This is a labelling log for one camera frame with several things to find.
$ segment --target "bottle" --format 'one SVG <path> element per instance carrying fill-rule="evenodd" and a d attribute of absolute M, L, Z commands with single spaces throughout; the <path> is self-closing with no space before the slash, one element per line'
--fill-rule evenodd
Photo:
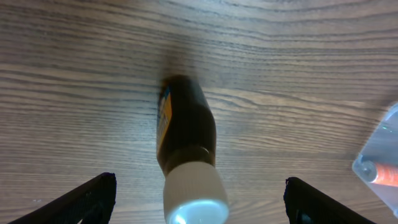
<path fill-rule="evenodd" d="M 224 223 L 229 208 L 215 169 L 216 125 L 197 82 L 185 76 L 165 81 L 157 127 L 166 223 Z"/>

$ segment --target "bottle label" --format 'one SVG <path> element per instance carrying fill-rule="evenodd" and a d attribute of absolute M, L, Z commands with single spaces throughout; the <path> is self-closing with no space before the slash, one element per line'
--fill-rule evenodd
<path fill-rule="evenodd" d="M 169 128 L 172 119 L 172 101 L 170 89 L 167 87 L 158 107 L 158 125 L 157 125 L 157 152 L 162 145 L 164 136 L 166 135 L 167 128 Z"/>

